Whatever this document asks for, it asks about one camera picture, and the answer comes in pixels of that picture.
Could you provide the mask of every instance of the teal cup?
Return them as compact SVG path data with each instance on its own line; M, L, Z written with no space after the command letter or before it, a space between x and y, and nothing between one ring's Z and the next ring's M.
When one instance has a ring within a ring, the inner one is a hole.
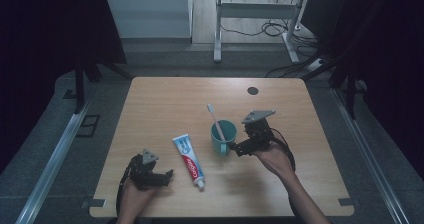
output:
M234 142L237 136L236 126L228 120L219 120L219 126L221 127L222 133L224 134L225 141L222 141L219 132L216 129L215 123L211 128L212 146L214 151L220 156L227 156L230 152L227 143Z

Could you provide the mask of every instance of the hand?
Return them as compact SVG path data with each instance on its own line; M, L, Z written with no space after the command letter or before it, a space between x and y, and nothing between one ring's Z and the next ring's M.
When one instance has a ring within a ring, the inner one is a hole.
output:
M294 174L289 158L282 147L275 142L271 142L268 150L255 151L252 154L258 157L262 164L280 179Z
M156 195L159 188L149 187L139 190L130 178L124 183L121 207L117 224L133 224L140 212L148 202Z
M282 147L272 142L268 150L256 151L262 164L272 173L277 175L285 186L290 199L297 212L305 223L329 224L329 220L315 204L306 190L300 183L297 175L292 169L290 159L283 151Z

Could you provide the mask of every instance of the white toothbrush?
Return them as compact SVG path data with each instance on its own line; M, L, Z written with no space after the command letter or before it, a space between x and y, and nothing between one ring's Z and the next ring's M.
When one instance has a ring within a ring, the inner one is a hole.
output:
M218 130L219 137L221 137L221 141L225 142L225 137L224 137L224 133L222 133L221 126L219 126L219 123L215 119L212 104L208 104L208 110L212 114L213 120L215 121L215 126L216 126L216 129Z

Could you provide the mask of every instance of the colgate logo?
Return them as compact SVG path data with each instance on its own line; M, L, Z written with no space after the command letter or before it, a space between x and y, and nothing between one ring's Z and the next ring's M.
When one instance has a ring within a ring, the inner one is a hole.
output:
M198 176L198 171L196 165L193 163L193 160L190 159L190 157L183 156L185 163L187 164L188 171L191 173L191 176L193 179L196 179Z

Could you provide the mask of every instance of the table surface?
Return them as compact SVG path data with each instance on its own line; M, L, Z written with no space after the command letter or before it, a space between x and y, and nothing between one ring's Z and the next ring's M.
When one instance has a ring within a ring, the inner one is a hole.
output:
M247 92L259 90L257 95ZM145 217L292 216L287 192L279 179L254 156L213 152L210 128L213 104L218 119L237 126L236 143L246 140L241 120L251 110L275 109L267 118L282 132L296 159L296 173L305 189L329 216L348 216L353 206L340 171L300 79L138 77L131 84L94 195L104 207L91 207L94 217L116 216L119 181L130 159L144 148L159 156L155 173L174 169L168 187L143 211ZM189 134L205 174L205 190L193 185L183 159L172 142Z

